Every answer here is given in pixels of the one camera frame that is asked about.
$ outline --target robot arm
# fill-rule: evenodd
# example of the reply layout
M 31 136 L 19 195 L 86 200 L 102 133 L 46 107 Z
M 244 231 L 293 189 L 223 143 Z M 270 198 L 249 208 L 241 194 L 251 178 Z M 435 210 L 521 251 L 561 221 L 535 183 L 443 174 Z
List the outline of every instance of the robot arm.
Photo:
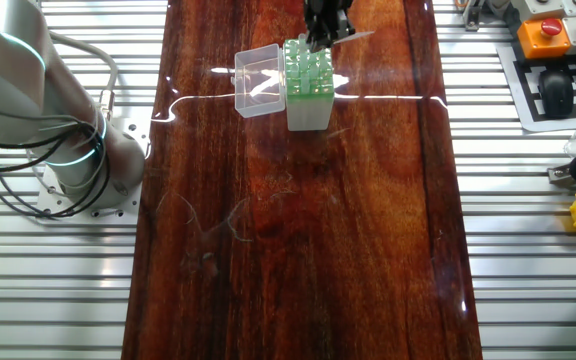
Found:
M 348 19 L 353 0 L 304 0 L 304 18 L 311 52 L 332 47 L 336 42 L 355 34 Z
M 108 92 L 105 98 L 111 98 Z M 0 0 L 0 144 L 34 144 L 65 133 L 69 124 L 64 115 L 97 129 L 103 156 L 97 137 L 82 133 L 70 136 L 47 159 L 61 191 L 73 202 L 90 187 L 100 187 L 101 181 L 91 179 L 104 173 L 108 162 L 110 185 L 97 208 L 127 198 L 141 183 L 144 164 L 137 142 L 112 126 L 108 105 L 97 106 L 63 63 L 43 14 L 32 2 Z M 36 156 L 50 150 L 32 149 Z

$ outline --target wooden table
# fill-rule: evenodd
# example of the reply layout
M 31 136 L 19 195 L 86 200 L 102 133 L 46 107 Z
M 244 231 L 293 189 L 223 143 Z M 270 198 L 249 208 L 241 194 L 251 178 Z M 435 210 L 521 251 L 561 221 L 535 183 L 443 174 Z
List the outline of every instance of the wooden table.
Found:
M 227 69 L 301 1 L 170 1 L 123 359 L 481 359 L 433 16 L 355 1 L 376 32 L 298 133 L 242 119 Z

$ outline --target metal slotted surface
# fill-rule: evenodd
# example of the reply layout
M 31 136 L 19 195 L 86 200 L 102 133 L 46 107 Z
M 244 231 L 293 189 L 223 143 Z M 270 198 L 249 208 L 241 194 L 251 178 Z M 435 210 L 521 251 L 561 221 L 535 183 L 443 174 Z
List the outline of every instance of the metal slotted surface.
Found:
M 496 56 L 510 40 L 503 22 L 484 17 L 479 32 L 466 33 L 452 0 L 434 4 L 484 358 L 576 360 L 573 196 L 545 176 L 567 161 L 572 131 L 524 133 Z M 43 1 L 52 30 L 117 59 L 115 115 L 124 124 L 151 114 L 166 5 Z M 57 48 L 97 98 L 107 67 Z M 0 153 L 1 165 L 24 161 Z M 32 172 L 8 180 L 36 202 Z M 47 229 L 0 201 L 0 359 L 118 359 L 134 241 L 135 227 Z

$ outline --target red spot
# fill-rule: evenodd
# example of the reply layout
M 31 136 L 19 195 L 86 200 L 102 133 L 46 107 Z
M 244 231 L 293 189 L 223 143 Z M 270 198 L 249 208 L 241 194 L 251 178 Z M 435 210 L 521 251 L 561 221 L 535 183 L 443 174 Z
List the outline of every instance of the red spot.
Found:
M 561 23 L 557 19 L 546 19 L 541 23 L 541 31 L 548 36 L 559 35 L 561 28 Z

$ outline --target clear plastic box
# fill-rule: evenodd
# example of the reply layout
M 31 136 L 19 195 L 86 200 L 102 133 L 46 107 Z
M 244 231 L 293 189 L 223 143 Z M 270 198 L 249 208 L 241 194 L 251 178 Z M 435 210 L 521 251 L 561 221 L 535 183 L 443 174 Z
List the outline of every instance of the clear plastic box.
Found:
M 277 44 L 235 55 L 235 109 L 245 118 L 283 111 L 283 51 Z

